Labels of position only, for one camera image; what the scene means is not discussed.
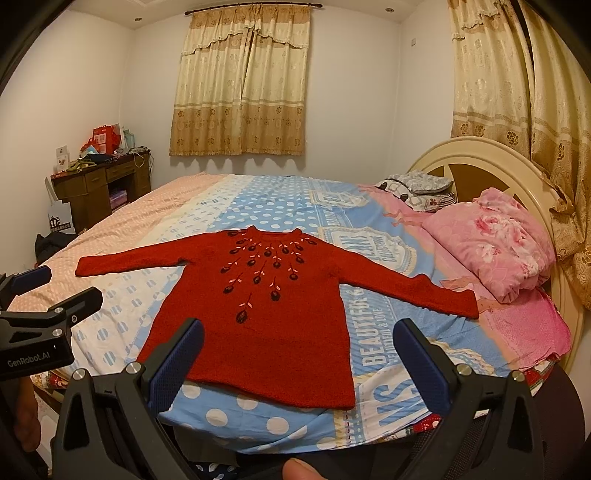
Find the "sweater collar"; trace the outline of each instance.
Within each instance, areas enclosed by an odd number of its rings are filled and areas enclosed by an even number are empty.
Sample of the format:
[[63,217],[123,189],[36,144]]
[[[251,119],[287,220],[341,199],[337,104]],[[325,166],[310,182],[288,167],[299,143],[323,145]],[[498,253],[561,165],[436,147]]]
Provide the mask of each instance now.
[[265,231],[261,231],[258,228],[256,228],[254,225],[251,225],[250,227],[248,227],[246,229],[246,231],[248,233],[251,233],[253,235],[261,235],[265,238],[285,238],[286,236],[291,236],[291,235],[302,235],[302,231],[299,228],[296,228],[295,230],[291,231],[291,232],[265,232]]

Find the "curtain rod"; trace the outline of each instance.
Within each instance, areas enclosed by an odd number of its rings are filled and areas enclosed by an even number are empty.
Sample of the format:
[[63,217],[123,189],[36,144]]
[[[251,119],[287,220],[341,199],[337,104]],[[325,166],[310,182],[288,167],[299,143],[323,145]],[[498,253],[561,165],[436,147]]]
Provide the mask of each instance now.
[[239,7],[241,5],[281,5],[281,4],[286,4],[286,5],[308,5],[309,7],[316,7],[316,8],[322,8],[323,5],[322,4],[302,4],[302,3],[298,3],[298,2],[246,2],[244,4],[231,4],[231,5],[218,5],[217,7],[206,7],[206,8],[199,8],[197,10],[190,10],[188,12],[185,12],[185,15],[191,15],[197,12],[205,12],[205,10],[213,10],[215,8],[226,8],[226,7]]

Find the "pink bedsheet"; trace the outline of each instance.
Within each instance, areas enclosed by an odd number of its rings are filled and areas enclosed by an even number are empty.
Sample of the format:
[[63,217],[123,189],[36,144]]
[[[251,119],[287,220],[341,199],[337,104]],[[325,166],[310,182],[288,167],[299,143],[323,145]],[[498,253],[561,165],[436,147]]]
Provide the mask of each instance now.
[[74,276],[80,257],[117,253],[133,248],[165,216],[225,177],[206,173],[181,177],[117,210],[51,257],[45,263],[51,268],[51,281],[15,298],[10,310],[46,312],[52,305],[89,288],[92,277]]

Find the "sweater sleeve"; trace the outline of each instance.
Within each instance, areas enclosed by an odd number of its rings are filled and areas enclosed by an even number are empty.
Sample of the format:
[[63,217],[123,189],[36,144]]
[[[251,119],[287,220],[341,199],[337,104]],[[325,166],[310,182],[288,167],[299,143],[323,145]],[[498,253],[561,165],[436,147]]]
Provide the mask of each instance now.
[[363,255],[339,247],[335,247],[332,257],[336,261],[341,283],[367,288],[440,313],[473,319],[480,315],[472,290],[453,291],[438,287],[424,274],[406,277]]
[[122,273],[140,268],[173,267],[183,261],[191,261],[194,256],[191,253],[202,248],[204,241],[211,235],[204,233],[118,254],[82,257],[78,261],[76,277]]

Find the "red gift bag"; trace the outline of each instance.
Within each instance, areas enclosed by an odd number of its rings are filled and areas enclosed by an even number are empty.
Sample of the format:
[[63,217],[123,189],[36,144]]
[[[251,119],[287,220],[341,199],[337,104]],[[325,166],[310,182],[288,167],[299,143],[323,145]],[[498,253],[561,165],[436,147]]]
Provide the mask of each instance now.
[[116,131],[115,125],[103,125],[95,128],[92,132],[92,138],[99,144],[99,153],[112,155],[121,143],[121,135]]

